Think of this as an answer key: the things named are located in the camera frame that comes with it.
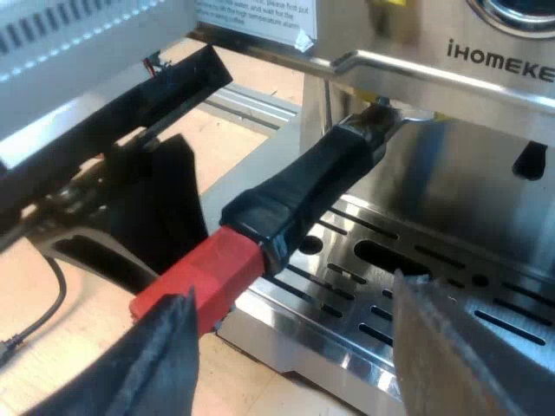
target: drip tray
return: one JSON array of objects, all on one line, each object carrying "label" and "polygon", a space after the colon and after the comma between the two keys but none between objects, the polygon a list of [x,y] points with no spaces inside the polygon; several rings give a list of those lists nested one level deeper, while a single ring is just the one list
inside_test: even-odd
[{"label": "drip tray", "polygon": [[312,228],[287,270],[238,299],[219,335],[363,412],[404,414],[393,365],[397,268],[430,274],[468,314],[555,371],[555,287],[346,199]]}]

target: white label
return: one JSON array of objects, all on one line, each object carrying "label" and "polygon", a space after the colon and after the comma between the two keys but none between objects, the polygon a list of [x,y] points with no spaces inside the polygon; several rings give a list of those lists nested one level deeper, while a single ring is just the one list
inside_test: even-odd
[{"label": "white label", "polygon": [[317,39],[317,0],[195,0],[201,22],[309,49]]}]

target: drip tray grate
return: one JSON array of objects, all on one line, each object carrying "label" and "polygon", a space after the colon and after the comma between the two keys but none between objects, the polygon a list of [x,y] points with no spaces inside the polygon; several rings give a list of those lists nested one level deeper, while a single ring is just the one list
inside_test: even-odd
[{"label": "drip tray grate", "polygon": [[[284,272],[258,279],[249,292],[285,310],[296,325],[309,328],[317,338],[312,343],[298,327],[287,336],[334,361],[337,371],[350,371],[344,361],[354,354],[360,360],[352,371],[367,384],[380,389],[383,377],[376,376],[376,369],[389,373],[391,386],[381,390],[398,400],[392,311],[397,268],[405,274],[430,274],[478,322],[555,371],[555,286],[344,199],[312,228]],[[225,333],[233,330],[229,327]],[[245,342],[238,346],[251,352]],[[302,363],[295,366],[299,368],[294,371],[306,372]],[[333,387],[325,388],[342,397]]]}]

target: red tape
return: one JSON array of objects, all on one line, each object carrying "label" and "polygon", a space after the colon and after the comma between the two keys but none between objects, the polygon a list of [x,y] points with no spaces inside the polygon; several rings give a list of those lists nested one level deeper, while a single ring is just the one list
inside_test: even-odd
[{"label": "red tape", "polygon": [[256,243],[222,227],[135,297],[129,308],[142,318],[163,295],[189,295],[194,288],[199,336],[224,318],[235,300],[264,273],[264,255]]}]

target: wooden surface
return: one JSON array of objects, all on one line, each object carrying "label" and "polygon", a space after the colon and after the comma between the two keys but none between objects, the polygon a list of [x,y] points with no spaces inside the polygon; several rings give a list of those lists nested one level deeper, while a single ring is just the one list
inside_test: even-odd
[{"label": "wooden surface", "polygon": [[[183,42],[166,53],[174,60],[199,47]],[[219,51],[235,80],[300,104],[303,76],[289,69]],[[183,133],[195,150],[200,191],[235,166],[265,137],[194,110],[165,136]],[[0,414],[19,414],[71,380],[131,326],[132,296],[98,276],[61,263],[68,282],[62,307],[0,369]],[[54,301],[57,284],[26,240],[0,256],[0,339],[22,330]],[[288,380],[230,348],[214,335],[200,340],[199,383],[193,414],[339,415],[353,411],[328,394]]]}]

